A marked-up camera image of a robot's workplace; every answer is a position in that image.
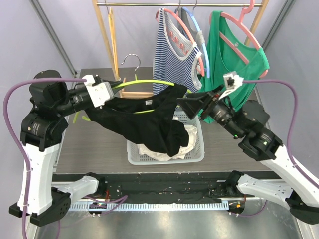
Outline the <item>black tank top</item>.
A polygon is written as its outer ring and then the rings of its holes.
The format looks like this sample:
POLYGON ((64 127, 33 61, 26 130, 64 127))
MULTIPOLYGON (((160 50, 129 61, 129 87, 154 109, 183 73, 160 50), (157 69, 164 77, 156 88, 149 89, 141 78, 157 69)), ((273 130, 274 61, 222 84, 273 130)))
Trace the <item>black tank top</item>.
POLYGON ((89 108, 85 112, 91 121, 128 141, 173 157, 189 143, 183 123, 173 119, 177 99, 186 91, 185 86, 174 85, 149 98, 115 97, 102 108, 89 108))

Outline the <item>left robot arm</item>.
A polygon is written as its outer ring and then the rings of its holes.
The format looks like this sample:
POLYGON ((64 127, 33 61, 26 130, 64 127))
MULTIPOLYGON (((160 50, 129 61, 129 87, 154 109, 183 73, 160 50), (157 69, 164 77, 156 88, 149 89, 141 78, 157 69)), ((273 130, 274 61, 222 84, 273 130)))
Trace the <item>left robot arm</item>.
POLYGON ((53 187, 52 174, 62 136, 68 127, 66 117, 82 111, 100 109, 114 97, 117 82, 87 75, 80 87, 68 89, 56 70, 46 70, 29 81, 32 109, 21 123, 18 147, 25 158, 22 190, 9 213, 42 227, 61 220, 70 206, 92 195, 102 198, 107 189, 105 177, 89 172, 66 186, 53 187))

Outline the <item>lime green hanger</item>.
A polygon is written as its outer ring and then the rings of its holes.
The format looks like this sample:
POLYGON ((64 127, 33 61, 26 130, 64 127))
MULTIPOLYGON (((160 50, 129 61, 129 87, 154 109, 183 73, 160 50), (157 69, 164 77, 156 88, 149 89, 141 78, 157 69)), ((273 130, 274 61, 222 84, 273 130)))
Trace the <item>lime green hanger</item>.
MULTIPOLYGON (((133 81, 128 81, 128 82, 125 82, 123 80, 122 83, 118 84, 117 86, 112 86, 112 90, 117 90, 119 89, 118 91, 122 90, 125 86, 129 86, 129 85, 134 85, 134 84, 142 84, 142 83, 159 83, 159 84, 165 84, 165 85, 169 85, 169 86, 174 86, 175 83, 172 83, 172 82, 168 82, 168 81, 163 81, 163 80, 154 80, 154 79, 145 79, 145 80, 139 80, 137 78, 137 75, 136 75, 136 72, 137 70, 139 69, 140 65, 141 65, 141 60, 140 58, 138 57, 137 54, 128 54, 127 56, 125 56, 125 58, 123 59, 123 62, 121 63, 121 65, 123 65, 125 63, 125 60, 127 59, 127 57, 129 56, 135 56, 138 58, 139 60, 139 64, 138 66, 135 68, 135 71, 134 71, 134 76, 135 76, 135 79, 133 81)), ((145 111, 145 112, 137 112, 137 114, 139 113, 146 113, 146 112, 151 112, 152 110, 149 110, 149 111, 145 111)), ((79 116, 79 112, 75 113, 75 116, 73 118, 73 124, 76 124, 76 121, 78 119, 78 116, 79 116)), ((88 117, 85 117, 83 116, 82 117, 83 120, 85 121, 91 121, 88 117)))

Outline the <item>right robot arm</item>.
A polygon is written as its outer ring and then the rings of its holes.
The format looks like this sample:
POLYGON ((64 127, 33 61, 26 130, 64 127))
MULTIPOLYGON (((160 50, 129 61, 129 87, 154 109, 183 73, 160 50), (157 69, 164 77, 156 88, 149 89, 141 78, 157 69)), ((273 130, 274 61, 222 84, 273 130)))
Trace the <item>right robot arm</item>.
POLYGON ((313 185, 318 178, 290 158, 288 148, 281 139, 265 127, 270 118, 261 104, 248 100, 236 111, 228 96, 221 96, 222 87, 202 93, 188 94, 177 103, 193 119, 212 117, 240 139, 239 148, 244 154, 270 168, 284 181, 279 185, 258 180, 248 174, 232 171, 225 181, 229 196, 252 195, 276 203, 300 221, 316 225, 319 222, 319 189, 313 185))

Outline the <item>yellow plastic hanger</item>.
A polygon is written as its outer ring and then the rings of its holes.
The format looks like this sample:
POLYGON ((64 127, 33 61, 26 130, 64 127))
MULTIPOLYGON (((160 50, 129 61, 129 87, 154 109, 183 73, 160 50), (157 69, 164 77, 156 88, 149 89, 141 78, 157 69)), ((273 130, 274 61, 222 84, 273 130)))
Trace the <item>yellow plastic hanger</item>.
POLYGON ((114 19, 114 13, 112 8, 109 8, 109 11, 108 11, 108 23, 109 23, 109 30, 111 35, 111 44, 112 44, 112 51, 113 51, 113 61, 114 61, 114 67, 115 67, 115 73, 116 73, 116 80, 119 81, 121 78, 119 77, 115 19, 114 19))

